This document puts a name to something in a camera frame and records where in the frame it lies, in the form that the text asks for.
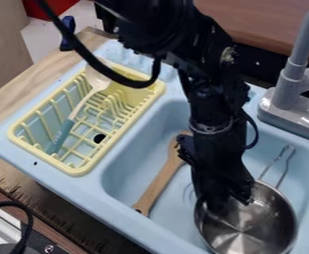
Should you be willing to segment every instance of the yellow dish rack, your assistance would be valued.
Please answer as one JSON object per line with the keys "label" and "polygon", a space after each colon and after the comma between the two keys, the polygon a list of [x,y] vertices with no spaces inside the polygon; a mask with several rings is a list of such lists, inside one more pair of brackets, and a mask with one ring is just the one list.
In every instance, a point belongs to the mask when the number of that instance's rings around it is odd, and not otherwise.
{"label": "yellow dish rack", "polygon": [[[114,70],[137,80],[149,77],[113,63]],[[113,82],[107,90],[94,95],[77,115],[76,124],[57,154],[45,151],[61,124],[91,90],[84,69],[35,106],[8,130],[17,146],[73,177],[87,174],[119,138],[165,92],[157,80],[144,89]]]}

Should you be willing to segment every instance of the faucet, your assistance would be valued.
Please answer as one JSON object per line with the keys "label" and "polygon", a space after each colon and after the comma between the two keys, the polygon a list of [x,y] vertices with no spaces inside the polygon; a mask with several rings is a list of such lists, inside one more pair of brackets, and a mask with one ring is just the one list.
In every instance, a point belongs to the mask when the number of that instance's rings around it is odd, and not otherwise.
{"label": "faucet", "polygon": [[260,120],[309,139],[309,12],[276,87],[268,89],[258,108]]}

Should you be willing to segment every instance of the stainless steel pot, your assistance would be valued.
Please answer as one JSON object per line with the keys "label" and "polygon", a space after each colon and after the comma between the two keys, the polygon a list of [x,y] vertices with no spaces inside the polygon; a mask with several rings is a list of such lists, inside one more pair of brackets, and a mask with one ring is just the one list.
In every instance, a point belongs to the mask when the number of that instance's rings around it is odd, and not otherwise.
{"label": "stainless steel pot", "polygon": [[[285,171],[276,187],[261,180],[286,151]],[[227,207],[214,214],[201,199],[195,207],[195,222],[206,244],[217,254],[285,254],[292,249],[297,235],[297,219],[287,198],[278,190],[295,153],[284,147],[255,182],[253,202],[244,206],[231,198]]]}

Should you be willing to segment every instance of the faucet base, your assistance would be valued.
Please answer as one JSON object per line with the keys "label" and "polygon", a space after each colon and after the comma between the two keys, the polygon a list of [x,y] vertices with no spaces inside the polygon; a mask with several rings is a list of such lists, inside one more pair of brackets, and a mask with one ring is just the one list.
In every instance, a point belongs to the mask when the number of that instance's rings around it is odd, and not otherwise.
{"label": "faucet base", "polygon": [[258,118],[268,124],[309,139],[309,98],[299,96],[295,107],[282,110],[272,104],[275,88],[269,88],[258,106]]}

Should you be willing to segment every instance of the double sink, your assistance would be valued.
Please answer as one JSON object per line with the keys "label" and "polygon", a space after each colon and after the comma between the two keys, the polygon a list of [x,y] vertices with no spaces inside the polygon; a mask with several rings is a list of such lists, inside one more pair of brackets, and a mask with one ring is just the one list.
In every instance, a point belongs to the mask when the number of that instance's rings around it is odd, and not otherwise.
{"label": "double sink", "polygon": [[[116,42],[107,43],[96,54],[142,72],[150,69],[148,59],[123,52]],[[74,67],[62,80],[83,65],[80,63]],[[194,224],[196,198],[189,166],[182,167],[174,176],[152,208],[149,218],[131,208],[165,164],[169,142],[181,131],[188,130],[190,109],[176,72],[164,65],[160,78],[166,82],[166,93],[91,173],[83,177],[67,176],[16,147],[6,137],[9,126],[58,87],[60,81],[0,125],[0,157],[150,252],[208,253]],[[253,149],[245,152],[243,160],[257,178],[284,146],[292,145],[296,149],[280,191],[292,204],[299,224],[298,238],[291,253],[309,253],[309,140],[264,124],[256,118],[257,106],[263,93],[264,89],[251,86],[251,101],[245,110],[257,123],[260,139]],[[249,141],[253,136],[250,127],[247,134]],[[282,163],[276,164],[264,180],[275,185],[283,169]]]}

